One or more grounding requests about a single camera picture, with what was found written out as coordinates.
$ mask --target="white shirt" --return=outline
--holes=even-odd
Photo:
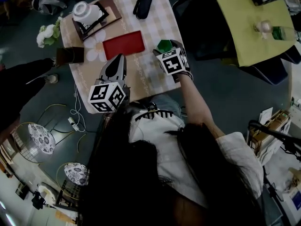
[[[140,111],[131,121],[130,142],[145,140],[154,144],[158,150],[158,173],[172,180],[177,192],[207,207],[205,196],[194,181],[185,160],[179,150],[177,139],[168,134],[168,130],[178,130],[184,127],[184,122],[177,116],[162,118],[155,114],[154,119],[135,118],[146,111]],[[242,171],[246,175],[254,195],[261,195],[263,185],[263,169],[251,148],[246,144],[240,132],[220,137],[216,140],[225,158],[231,158],[238,166],[243,166]]]

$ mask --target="red tray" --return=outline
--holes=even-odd
[[[145,51],[141,31],[127,33],[103,42],[107,60],[118,54],[131,55]]]

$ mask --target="checkered tablecloth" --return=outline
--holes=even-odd
[[[160,94],[180,87],[175,84],[172,76],[166,76],[161,70],[152,50],[156,48],[160,40],[173,39],[182,42],[178,25],[176,23],[171,5],[168,0],[153,0],[149,15],[144,20],[138,20],[133,15],[133,9],[137,0],[114,0],[122,19],[104,28],[106,39],[117,37],[122,34],[140,30],[143,35],[145,51],[127,56],[126,84],[131,88],[130,101],[136,101],[145,97]],[[71,72],[79,90],[80,96],[89,113],[96,113],[94,108],[87,102],[90,87],[94,85],[101,68],[105,65],[100,55],[91,62],[88,57],[91,46],[86,47],[88,42],[81,42],[71,21],[72,14],[61,22],[61,33],[65,47],[82,47],[85,44],[85,62],[83,64],[70,64]],[[90,40],[101,42],[104,32],[92,35]],[[101,46],[96,45],[96,51],[103,54]]]

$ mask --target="white cable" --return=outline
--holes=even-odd
[[[74,106],[74,109],[71,109],[70,110],[70,113],[72,115],[78,115],[79,116],[79,119],[78,119],[78,122],[76,123],[76,125],[79,124],[79,121],[80,121],[80,117],[82,117],[83,119],[83,126],[84,126],[84,130],[79,130],[79,132],[85,132],[86,130],[86,123],[85,123],[85,119],[83,117],[83,115],[81,113],[79,113],[80,109],[81,109],[81,103],[80,103],[80,98],[79,98],[79,93],[78,93],[78,90],[77,90],[77,87],[76,87],[76,84],[74,84],[74,91],[75,91],[75,106]],[[76,103],[77,101],[79,101],[79,109],[76,108]]]

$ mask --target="book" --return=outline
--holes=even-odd
[[[81,24],[80,22],[74,21],[72,19],[76,32],[78,33],[82,41],[86,40],[97,31],[121,19],[121,14],[118,11],[113,0],[98,0],[95,3],[95,5],[98,5],[99,7],[103,7],[105,11],[108,13],[108,16],[103,20],[102,19],[100,21],[98,20],[96,24],[94,23],[93,25],[91,25],[92,28],[90,28],[90,26],[88,25]]]

